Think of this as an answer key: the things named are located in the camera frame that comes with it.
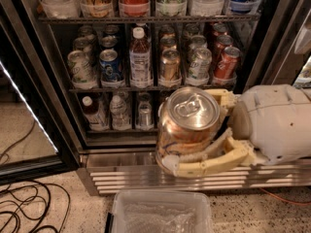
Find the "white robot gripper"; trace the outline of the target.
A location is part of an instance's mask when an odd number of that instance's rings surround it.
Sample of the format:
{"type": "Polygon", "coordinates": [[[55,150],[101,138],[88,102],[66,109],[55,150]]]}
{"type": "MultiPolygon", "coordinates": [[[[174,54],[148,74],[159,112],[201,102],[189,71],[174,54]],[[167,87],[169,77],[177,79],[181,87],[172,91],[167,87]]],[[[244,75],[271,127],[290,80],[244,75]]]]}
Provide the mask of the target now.
{"type": "Polygon", "coordinates": [[[178,178],[201,178],[239,165],[276,165],[311,156],[308,90],[276,84],[253,86],[238,98],[224,88],[206,92],[227,117],[231,115],[231,128],[204,151],[162,157],[161,166],[167,173],[178,178]]]}

